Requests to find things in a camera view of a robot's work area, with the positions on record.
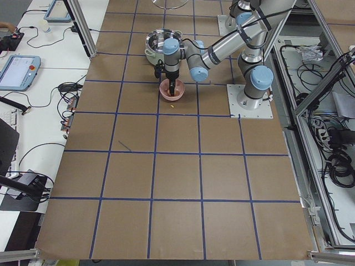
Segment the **front robot base plate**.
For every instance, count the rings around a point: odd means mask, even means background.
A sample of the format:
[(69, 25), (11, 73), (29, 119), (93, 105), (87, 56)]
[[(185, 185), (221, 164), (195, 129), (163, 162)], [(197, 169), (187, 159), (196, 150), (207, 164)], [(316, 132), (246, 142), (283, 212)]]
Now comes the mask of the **front robot base plate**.
[(260, 99), (251, 99), (245, 94), (245, 85), (227, 84), (230, 117), (241, 119), (273, 119), (267, 91)]

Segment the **rear robot base plate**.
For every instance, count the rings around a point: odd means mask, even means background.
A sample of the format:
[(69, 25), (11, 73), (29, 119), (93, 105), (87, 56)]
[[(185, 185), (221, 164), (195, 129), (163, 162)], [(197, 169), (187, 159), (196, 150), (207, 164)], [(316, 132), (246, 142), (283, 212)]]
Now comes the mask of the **rear robot base plate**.
[(237, 28), (236, 18), (233, 18), (230, 15), (218, 15), (217, 22), (219, 27), (219, 35), (221, 37)]

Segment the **rear silver robot arm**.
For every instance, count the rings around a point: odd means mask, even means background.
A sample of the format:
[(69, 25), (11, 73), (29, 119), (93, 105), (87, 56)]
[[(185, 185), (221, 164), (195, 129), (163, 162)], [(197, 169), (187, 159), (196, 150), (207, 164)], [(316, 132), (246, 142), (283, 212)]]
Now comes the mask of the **rear silver robot arm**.
[(250, 0), (233, 0), (229, 10), (229, 16), (225, 22), (228, 33), (235, 30), (237, 26), (243, 25), (252, 16)]

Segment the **front silver robot arm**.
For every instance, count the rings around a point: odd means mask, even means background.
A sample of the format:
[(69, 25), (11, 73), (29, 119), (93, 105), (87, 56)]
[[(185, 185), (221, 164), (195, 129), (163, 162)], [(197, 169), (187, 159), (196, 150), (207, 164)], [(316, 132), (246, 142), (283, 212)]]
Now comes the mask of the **front silver robot arm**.
[(165, 74), (169, 93), (173, 96), (181, 60), (187, 61), (192, 79), (202, 82), (207, 79), (210, 69), (243, 47), (238, 65), (246, 85), (238, 94), (237, 102), (246, 110), (257, 109), (273, 82), (272, 70), (262, 63), (264, 47), (271, 42), (267, 35), (276, 32), (294, 5), (294, 1), (232, 1), (226, 22), (231, 32), (207, 48), (196, 40), (166, 39), (164, 58), (154, 67), (155, 77)]

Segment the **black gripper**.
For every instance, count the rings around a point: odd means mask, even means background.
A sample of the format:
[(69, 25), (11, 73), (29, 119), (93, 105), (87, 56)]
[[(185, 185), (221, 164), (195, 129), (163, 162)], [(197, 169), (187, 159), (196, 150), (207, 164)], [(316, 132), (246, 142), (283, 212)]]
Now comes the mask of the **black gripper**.
[(179, 70), (176, 71), (166, 71), (166, 78), (169, 80), (169, 95), (175, 96), (175, 84), (176, 79), (179, 78)]

